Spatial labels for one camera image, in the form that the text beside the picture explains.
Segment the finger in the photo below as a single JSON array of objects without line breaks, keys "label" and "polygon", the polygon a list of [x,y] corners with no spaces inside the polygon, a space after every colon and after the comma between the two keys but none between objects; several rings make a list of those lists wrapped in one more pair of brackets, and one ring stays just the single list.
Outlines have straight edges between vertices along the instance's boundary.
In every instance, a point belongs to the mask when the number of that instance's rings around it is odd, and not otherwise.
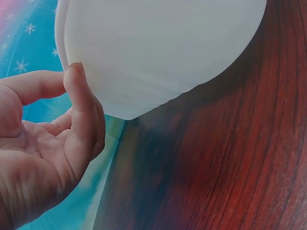
[{"label": "finger", "polygon": [[83,176],[93,154],[95,136],[95,102],[87,85],[83,66],[72,64],[65,72],[64,86],[72,102],[72,132],[65,142],[65,156],[78,181]]},{"label": "finger", "polygon": [[71,135],[71,129],[65,129],[63,132],[57,135],[57,139],[65,142],[69,135]]},{"label": "finger", "polygon": [[42,123],[38,123],[39,126],[43,127],[48,133],[50,133],[51,135],[57,136],[60,133],[60,130],[58,127],[56,127],[54,124],[52,123],[48,123],[48,122],[42,122]]},{"label": "finger", "polygon": [[92,157],[92,160],[95,159],[105,148],[105,138],[106,138],[105,113],[98,99],[96,97],[94,99],[96,101],[96,111],[98,118],[98,135],[97,135],[97,142],[94,147],[94,155]]},{"label": "finger", "polygon": [[72,107],[69,108],[69,110],[67,110],[66,113],[64,113],[62,116],[58,117],[51,123],[54,126],[56,126],[60,130],[60,132],[64,131],[65,129],[70,129],[71,128],[71,113],[72,113]]},{"label": "finger", "polygon": [[62,72],[33,71],[0,80],[0,84],[12,89],[23,105],[41,98],[53,98],[64,94]]},{"label": "finger", "polygon": [[71,112],[72,108],[67,110],[66,113],[55,119],[53,122],[43,122],[39,123],[39,125],[56,137],[64,130],[71,128]]}]

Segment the blue tablecloth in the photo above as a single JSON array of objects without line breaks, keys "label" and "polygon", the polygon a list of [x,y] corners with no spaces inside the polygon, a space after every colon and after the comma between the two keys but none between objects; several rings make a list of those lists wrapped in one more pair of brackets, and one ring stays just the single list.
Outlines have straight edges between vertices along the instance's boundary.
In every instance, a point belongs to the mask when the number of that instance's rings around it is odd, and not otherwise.
[{"label": "blue tablecloth", "polygon": [[[28,71],[62,71],[54,41],[56,0],[0,0],[0,78]],[[65,94],[24,108],[23,119],[49,122],[71,103]],[[106,116],[106,148],[64,202],[22,230],[91,229],[124,121]]]}]

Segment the palm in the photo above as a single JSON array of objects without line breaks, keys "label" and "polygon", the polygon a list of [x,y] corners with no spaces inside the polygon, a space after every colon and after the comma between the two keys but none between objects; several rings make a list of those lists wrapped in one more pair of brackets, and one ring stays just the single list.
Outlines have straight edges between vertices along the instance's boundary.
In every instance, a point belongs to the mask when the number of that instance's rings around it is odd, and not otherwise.
[{"label": "palm", "polygon": [[[102,107],[87,84],[79,83],[85,87],[82,98],[75,94],[82,88],[75,89],[78,78],[73,76],[65,88],[75,110],[53,123],[21,121],[23,105],[61,95],[63,83],[51,89],[55,92],[46,91],[47,96],[24,98],[24,92],[12,89],[18,86],[10,85],[9,80],[0,81],[0,195],[6,208],[15,212],[8,214],[11,222],[20,224],[55,206],[72,191],[90,160],[103,148],[105,124]],[[86,90],[89,105],[84,100]]]}]

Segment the red wooden surface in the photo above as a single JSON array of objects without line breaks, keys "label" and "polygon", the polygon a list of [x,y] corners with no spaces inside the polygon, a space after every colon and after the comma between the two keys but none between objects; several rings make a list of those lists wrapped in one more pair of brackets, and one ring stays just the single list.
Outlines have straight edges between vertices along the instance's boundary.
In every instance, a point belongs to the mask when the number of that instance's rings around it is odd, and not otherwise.
[{"label": "red wooden surface", "polygon": [[127,122],[97,229],[307,229],[306,33],[306,0],[268,0],[224,73]]}]

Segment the white bowl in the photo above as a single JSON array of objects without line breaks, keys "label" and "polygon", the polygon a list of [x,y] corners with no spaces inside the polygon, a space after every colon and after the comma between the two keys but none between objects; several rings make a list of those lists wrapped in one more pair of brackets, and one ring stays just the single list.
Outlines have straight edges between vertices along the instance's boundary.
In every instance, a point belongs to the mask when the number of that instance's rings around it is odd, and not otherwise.
[{"label": "white bowl", "polygon": [[266,0],[59,0],[65,69],[82,62],[105,113],[134,119],[223,72],[248,45]]}]

